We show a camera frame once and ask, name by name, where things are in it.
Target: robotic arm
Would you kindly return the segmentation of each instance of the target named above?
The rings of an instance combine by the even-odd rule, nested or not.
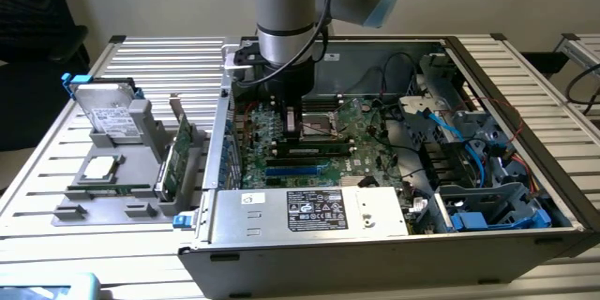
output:
[[[239,85],[266,84],[281,103],[289,140],[301,136],[302,97],[315,86],[313,52],[321,30],[331,19],[382,27],[395,4],[397,0],[257,0],[265,76]]]

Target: warning label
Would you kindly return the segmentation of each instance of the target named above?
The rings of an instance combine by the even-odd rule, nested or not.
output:
[[[289,229],[347,230],[342,190],[289,191]]]
[[[134,119],[129,108],[99,108],[93,109],[95,120],[111,137],[139,136]]]

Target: black chair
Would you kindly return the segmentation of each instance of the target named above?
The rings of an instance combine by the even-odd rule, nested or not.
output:
[[[45,137],[69,102],[62,75],[90,71],[86,36],[66,0],[0,0],[0,151]]]

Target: motherboard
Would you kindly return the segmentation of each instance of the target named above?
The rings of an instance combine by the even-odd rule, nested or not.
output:
[[[302,141],[283,142],[279,112],[251,103],[245,113],[243,189],[394,186],[403,183],[398,157],[366,129],[381,123],[373,100],[354,98],[335,110],[306,111]]]

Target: white wall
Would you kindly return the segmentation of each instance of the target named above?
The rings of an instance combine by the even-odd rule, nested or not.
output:
[[[69,0],[99,55],[114,34],[241,35],[255,31],[254,0]],[[522,50],[551,49],[563,32],[600,32],[599,0],[401,0],[382,30],[337,24],[338,34],[503,32]]]

